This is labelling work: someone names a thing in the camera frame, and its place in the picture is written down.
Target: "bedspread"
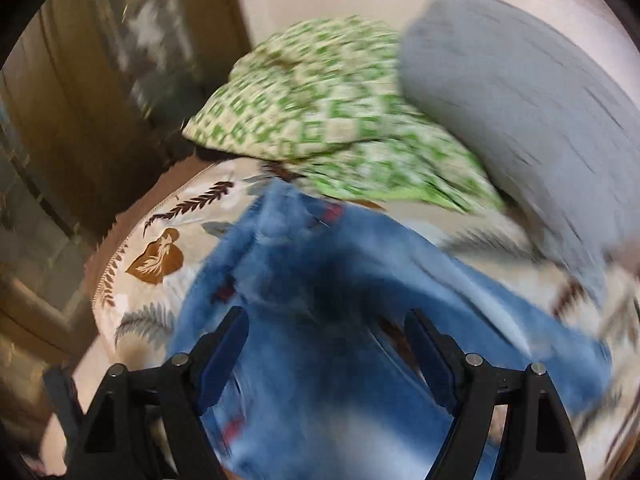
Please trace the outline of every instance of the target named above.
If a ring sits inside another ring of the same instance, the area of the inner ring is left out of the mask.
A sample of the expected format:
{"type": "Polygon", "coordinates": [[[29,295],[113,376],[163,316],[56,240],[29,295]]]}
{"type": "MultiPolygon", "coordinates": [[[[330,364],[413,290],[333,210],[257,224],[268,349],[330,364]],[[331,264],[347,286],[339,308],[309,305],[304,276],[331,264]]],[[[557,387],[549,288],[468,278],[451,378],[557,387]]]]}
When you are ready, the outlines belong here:
{"type": "MultiPolygon", "coordinates": [[[[163,361],[164,344],[204,258],[275,174],[291,177],[281,167],[252,159],[223,162],[203,170],[142,218],[111,257],[92,302],[98,329],[117,361],[131,369],[163,361]]],[[[635,278],[610,267],[607,301],[598,310],[588,298],[565,290],[567,277],[540,260],[523,230],[497,212],[476,217],[423,203],[360,204],[386,213],[568,326],[607,343],[612,383],[602,401],[572,423],[587,478],[609,478],[638,435],[635,278]]]]}

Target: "bed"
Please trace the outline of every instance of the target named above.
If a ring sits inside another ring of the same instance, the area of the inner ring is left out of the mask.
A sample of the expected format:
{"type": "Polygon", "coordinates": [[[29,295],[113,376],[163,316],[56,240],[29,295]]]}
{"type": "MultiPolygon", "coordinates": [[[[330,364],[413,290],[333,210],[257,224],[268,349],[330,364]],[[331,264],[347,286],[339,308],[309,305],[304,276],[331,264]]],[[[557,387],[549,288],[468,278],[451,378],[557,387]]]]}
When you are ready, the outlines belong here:
{"type": "MultiPolygon", "coordinates": [[[[118,218],[86,269],[95,320],[115,362],[139,369],[164,360],[164,343],[198,263],[264,183],[282,176],[277,164],[252,158],[212,163],[193,155],[118,218]]],[[[415,202],[361,204],[445,246],[563,323],[606,340],[614,379],[599,405],[573,424],[587,478],[616,478],[633,451],[640,422],[635,277],[611,267],[609,294],[600,311],[584,297],[567,293],[567,277],[537,261],[522,229],[503,214],[466,216],[415,202]]]]}
{"type": "MultiPolygon", "coordinates": [[[[606,342],[610,387],[572,423],[587,478],[621,479],[640,433],[635,272],[610,264],[607,297],[596,308],[530,246],[517,213],[498,207],[472,156],[398,98],[396,40],[383,25],[359,18],[309,23],[243,58],[228,86],[185,128],[200,145],[233,155],[200,150],[172,167],[117,218],[86,266],[96,324],[114,362],[139,369],[164,361],[164,345],[201,262],[280,178],[391,216],[560,322],[606,342]],[[308,34],[312,41],[300,40],[308,34]],[[310,43],[321,45],[322,56],[309,53],[310,43]],[[359,152],[363,144],[368,151],[359,152]],[[369,177],[363,184],[358,175],[369,177]]],[[[496,421],[499,436],[499,413],[496,421]]]]}

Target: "wooden door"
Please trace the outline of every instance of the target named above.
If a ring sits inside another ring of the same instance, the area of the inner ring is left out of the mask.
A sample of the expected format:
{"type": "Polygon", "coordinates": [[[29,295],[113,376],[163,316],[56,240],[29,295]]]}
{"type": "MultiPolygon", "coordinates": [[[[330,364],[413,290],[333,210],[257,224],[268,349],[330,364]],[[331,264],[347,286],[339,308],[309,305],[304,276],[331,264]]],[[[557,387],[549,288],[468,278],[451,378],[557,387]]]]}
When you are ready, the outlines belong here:
{"type": "Polygon", "coordinates": [[[0,71],[0,417],[37,442],[41,375],[95,337],[92,248],[192,149],[180,126],[250,49],[238,0],[47,0],[0,71]]]}

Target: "green patterned pillow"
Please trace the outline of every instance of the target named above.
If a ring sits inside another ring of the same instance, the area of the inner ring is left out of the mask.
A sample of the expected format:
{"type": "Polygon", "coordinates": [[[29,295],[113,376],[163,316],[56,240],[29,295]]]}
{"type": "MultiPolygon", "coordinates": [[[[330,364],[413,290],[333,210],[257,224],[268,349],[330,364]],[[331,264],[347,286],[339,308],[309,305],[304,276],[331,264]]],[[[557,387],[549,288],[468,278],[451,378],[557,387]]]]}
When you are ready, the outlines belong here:
{"type": "Polygon", "coordinates": [[[206,148],[283,160],[392,129],[397,35],[360,17],[311,20],[236,63],[183,134],[206,148]]]}

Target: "pillowcase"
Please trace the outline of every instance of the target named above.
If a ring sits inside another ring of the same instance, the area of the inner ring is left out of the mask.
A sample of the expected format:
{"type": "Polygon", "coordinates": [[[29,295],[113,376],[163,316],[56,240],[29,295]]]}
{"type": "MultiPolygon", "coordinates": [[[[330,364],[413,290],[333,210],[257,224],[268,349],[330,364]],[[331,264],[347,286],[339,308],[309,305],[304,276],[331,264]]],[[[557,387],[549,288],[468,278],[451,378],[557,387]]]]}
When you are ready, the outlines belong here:
{"type": "Polygon", "coordinates": [[[401,38],[405,98],[474,152],[532,241],[601,304],[637,234],[640,114],[580,48],[498,0],[433,0],[401,38]]]}
{"type": "Polygon", "coordinates": [[[294,25],[240,59],[182,134],[267,160],[386,136],[401,101],[397,40],[385,23],[357,16],[294,25]]]}

